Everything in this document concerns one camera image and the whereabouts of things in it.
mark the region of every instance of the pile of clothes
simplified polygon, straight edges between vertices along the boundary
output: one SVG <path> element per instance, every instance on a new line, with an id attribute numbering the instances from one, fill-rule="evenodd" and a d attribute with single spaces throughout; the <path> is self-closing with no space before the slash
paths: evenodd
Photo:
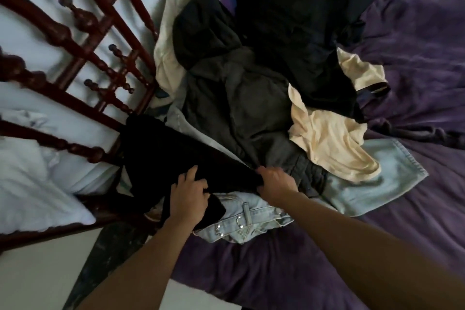
<path id="1" fill-rule="evenodd" d="M 360 41 L 373 0 L 167 0 L 155 48 L 172 104 L 122 133 L 119 191 L 142 212 L 169 216 L 170 186 L 198 165 L 212 193 L 196 235 L 244 243 L 292 218 L 257 193 L 254 169 L 279 166 L 299 190 L 359 216 L 428 173 L 395 139 L 364 141 L 359 101 L 386 95 L 384 69 L 345 52 Z"/>

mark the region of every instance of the floor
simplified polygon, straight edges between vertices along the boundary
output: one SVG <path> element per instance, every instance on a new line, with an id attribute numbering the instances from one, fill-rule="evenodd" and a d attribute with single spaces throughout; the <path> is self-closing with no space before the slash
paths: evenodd
<path id="1" fill-rule="evenodd" d="M 146 241 L 125 224 L 6 251 L 0 255 L 0 309 L 73 310 Z M 170 280 L 162 310 L 240 310 Z"/>

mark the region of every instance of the hand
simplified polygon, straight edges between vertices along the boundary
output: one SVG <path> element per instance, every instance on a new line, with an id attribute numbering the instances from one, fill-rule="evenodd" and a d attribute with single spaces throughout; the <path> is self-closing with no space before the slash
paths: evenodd
<path id="1" fill-rule="evenodd" d="M 271 206 L 284 208 L 287 196 L 299 192 L 294 178 L 285 173 L 282 168 L 260 166 L 256 172 L 263 177 L 264 183 L 257 190 Z"/>
<path id="2" fill-rule="evenodd" d="M 192 228 L 202 220 L 210 197 L 203 192 L 208 188 L 206 180 L 195 181 L 196 172 L 195 165 L 179 176 L 177 184 L 171 185 L 170 218 Z"/>

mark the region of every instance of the yellow fabric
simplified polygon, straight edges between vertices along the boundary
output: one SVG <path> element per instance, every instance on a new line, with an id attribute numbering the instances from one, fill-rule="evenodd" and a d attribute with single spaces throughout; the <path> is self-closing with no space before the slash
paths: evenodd
<path id="1" fill-rule="evenodd" d="M 356 90 L 386 82 L 381 65 L 363 62 L 358 55 L 341 49 L 338 59 Z M 371 179 L 381 172 L 380 164 L 361 148 L 366 124 L 328 110 L 306 108 L 298 90 L 290 84 L 289 98 L 294 122 L 289 138 L 307 152 L 312 162 L 352 182 Z"/>

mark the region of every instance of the bed frame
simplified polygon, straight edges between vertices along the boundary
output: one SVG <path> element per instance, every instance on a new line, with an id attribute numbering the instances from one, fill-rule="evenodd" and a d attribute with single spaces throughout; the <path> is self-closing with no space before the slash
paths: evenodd
<path id="1" fill-rule="evenodd" d="M 120 132 L 123 124 L 105 115 L 103 113 L 104 109 L 110 104 L 127 114 L 143 113 L 154 95 L 154 91 L 158 87 L 155 81 L 156 68 L 153 57 L 150 54 L 151 52 L 148 52 L 142 47 L 140 41 L 135 37 L 125 21 L 113 7 L 116 0 L 94 1 L 105 14 L 101 20 L 98 20 L 93 13 L 75 6 L 73 0 L 59 0 L 60 5 L 68 8 L 73 14 L 75 27 L 88 34 L 85 41 L 79 45 L 73 41 L 71 31 L 67 26 L 55 22 L 32 1 L 0 0 L 1 5 L 14 11 L 36 26 L 44 34 L 50 45 L 61 47 L 73 56 L 72 60 L 58 78 L 53 83 L 50 83 L 47 81 L 46 75 L 43 72 L 28 70 L 22 58 L 13 54 L 3 54 L 0 48 L 0 81 L 18 82 L 22 87 L 35 91 L 89 119 Z M 130 1 L 148 31 L 153 35 L 154 40 L 157 41 L 158 30 L 155 28 L 150 14 L 142 1 Z M 94 53 L 96 47 L 100 44 L 112 26 L 116 27 L 131 47 L 131 52 L 127 55 L 123 55 L 116 45 L 112 44 L 109 46 L 110 51 L 121 61 L 122 67 L 119 71 L 110 68 Z M 136 68 L 135 61 L 138 58 L 148 67 L 153 77 L 152 79 L 147 80 Z M 100 100 L 95 107 L 88 106 L 83 101 L 78 100 L 66 92 L 67 88 L 76 78 L 78 72 L 86 62 L 92 63 L 99 70 L 107 74 L 111 81 L 108 88 L 100 88 L 98 84 L 92 82 L 90 79 L 84 81 L 85 86 L 91 91 L 95 91 L 99 96 Z M 129 93 L 134 91 L 125 79 L 128 72 L 132 73 L 146 88 L 146 93 L 142 101 L 135 109 L 129 108 L 115 96 L 115 91 L 119 87 L 122 87 Z M 58 137 L 1 120 L 0 135 L 37 140 L 42 146 L 55 148 L 57 150 L 67 150 L 72 154 L 87 158 L 90 163 L 104 161 L 119 167 L 122 166 L 121 154 L 119 152 L 119 140 L 114 143 L 113 147 L 108 152 L 105 152 L 101 147 L 86 147 L 77 143 L 69 143 Z M 132 225 L 154 233 L 158 225 L 149 222 L 143 215 L 136 212 L 131 197 L 116 192 L 118 181 L 119 174 L 115 178 L 112 187 L 105 195 L 78 196 L 78 199 L 82 201 L 96 217 L 97 221 L 95 224 L 72 224 L 49 228 L 43 232 L 16 232 L 9 235 L 0 235 L 0 252 L 35 242 L 42 242 L 65 235 L 100 228 L 116 221 L 128 221 Z"/>

